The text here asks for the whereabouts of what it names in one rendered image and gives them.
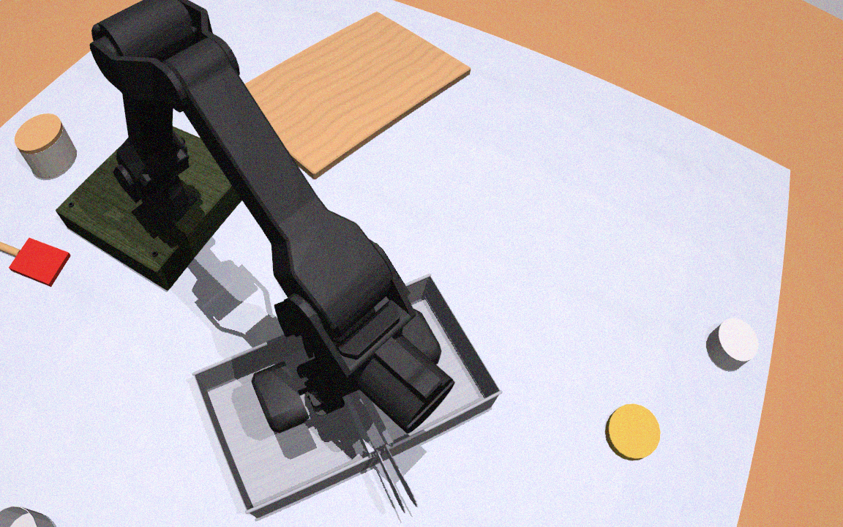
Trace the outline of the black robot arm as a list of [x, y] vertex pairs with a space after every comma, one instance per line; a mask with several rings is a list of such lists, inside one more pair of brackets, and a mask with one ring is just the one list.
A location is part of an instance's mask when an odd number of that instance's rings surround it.
[[274, 304], [285, 336], [302, 335], [308, 357], [314, 351], [345, 379], [355, 373], [354, 386], [405, 433], [424, 423], [454, 380], [402, 336], [417, 315], [411, 292], [358, 223], [324, 206], [208, 11], [143, 0], [98, 21], [91, 38], [98, 69], [123, 97], [128, 139], [113, 174], [143, 202], [136, 212], [168, 231], [197, 201], [178, 177], [190, 156], [173, 109], [184, 111], [271, 244], [272, 274], [288, 297]]

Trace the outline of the grey cylindrical jar with tan lid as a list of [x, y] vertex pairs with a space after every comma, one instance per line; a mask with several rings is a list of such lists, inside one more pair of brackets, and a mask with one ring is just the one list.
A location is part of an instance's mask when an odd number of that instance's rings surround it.
[[74, 164], [77, 150], [66, 127], [54, 114], [40, 114], [24, 122], [15, 134], [15, 146], [38, 178], [54, 178]]

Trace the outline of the grey cylinder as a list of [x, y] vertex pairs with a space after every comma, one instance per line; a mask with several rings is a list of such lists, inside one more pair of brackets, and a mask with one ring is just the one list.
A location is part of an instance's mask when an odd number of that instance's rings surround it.
[[708, 355], [723, 370], [738, 370], [758, 351], [758, 337], [741, 319], [727, 319], [707, 337]]

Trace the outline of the light brown wooden board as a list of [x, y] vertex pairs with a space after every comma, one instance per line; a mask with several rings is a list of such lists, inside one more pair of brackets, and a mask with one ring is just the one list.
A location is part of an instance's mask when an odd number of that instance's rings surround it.
[[317, 179], [470, 74], [375, 11], [245, 86], [295, 163]]

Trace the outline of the yellow round disc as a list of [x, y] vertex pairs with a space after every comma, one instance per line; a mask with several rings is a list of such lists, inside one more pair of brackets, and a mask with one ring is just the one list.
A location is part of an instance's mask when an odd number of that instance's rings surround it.
[[616, 456], [630, 461], [650, 456], [660, 442], [658, 419], [645, 406], [637, 404], [626, 404], [613, 411], [605, 433]]

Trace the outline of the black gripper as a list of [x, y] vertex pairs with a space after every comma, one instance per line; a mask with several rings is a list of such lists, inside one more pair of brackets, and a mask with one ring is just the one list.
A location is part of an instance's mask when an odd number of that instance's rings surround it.
[[[415, 308], [413, 310], [417, 315], [402, 328], [402, 336], [438, 364], [441, 360], [441, 344], [436, 340], [424, 315]], [[309, 362], [297, 367], [300, 376], [298, 381], [293, 381], [285, 361], [253, 374], [255, 396], [275, 433], [284, 433], [285, 430], [307, 422], [309, 416], [300, 397], [303, 394], [307, 393], [317, 416], [325, 416], [345, 405], [342, 396], [360, 389], [353, 384], [355, 373], [345, 379], [337, 368], [321, 362], [315, 352], [314, 356]]]

